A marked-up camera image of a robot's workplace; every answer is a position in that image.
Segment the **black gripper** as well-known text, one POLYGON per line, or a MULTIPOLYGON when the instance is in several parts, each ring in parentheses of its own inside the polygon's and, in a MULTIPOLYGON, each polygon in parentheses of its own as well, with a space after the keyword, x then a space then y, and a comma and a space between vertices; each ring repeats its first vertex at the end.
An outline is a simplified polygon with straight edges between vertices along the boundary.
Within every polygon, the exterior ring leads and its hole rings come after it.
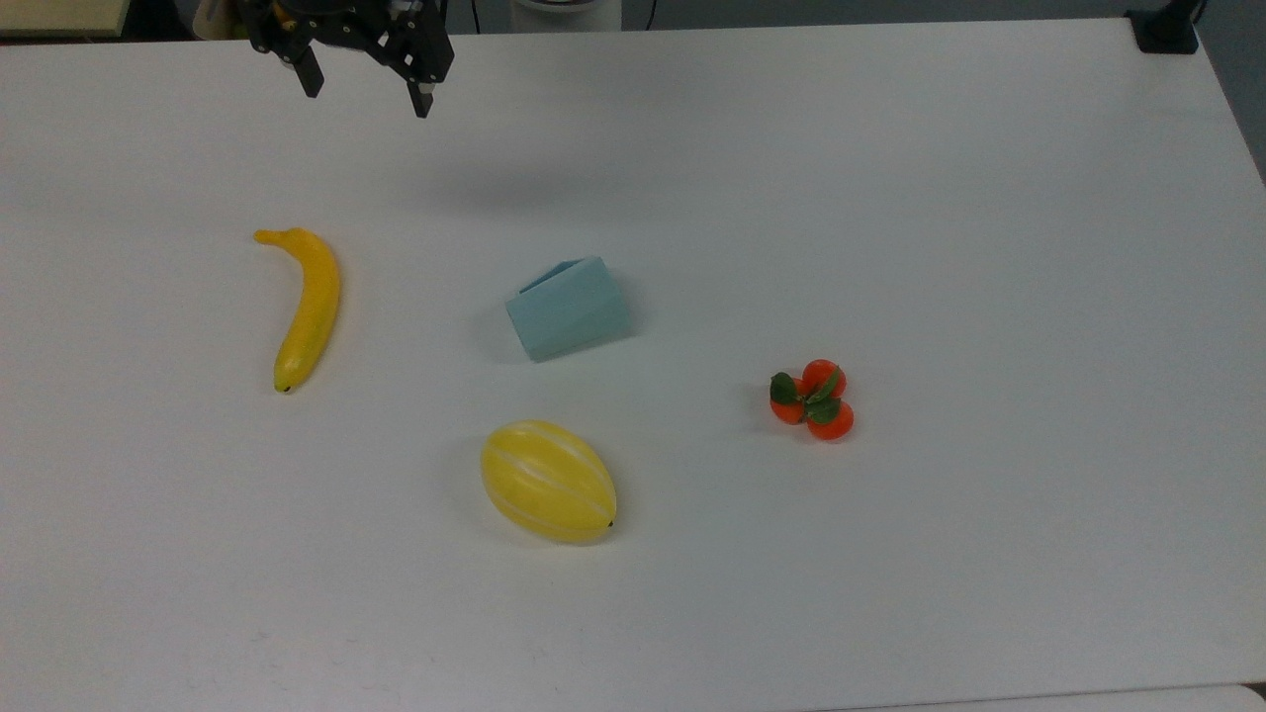
POLYGON ((335 46, 392 68, 425 119, 454 60, 438 1, 239 1, 235 13, 249 46, 294 68, 308 98, 324 84, 314 46, 335 46))

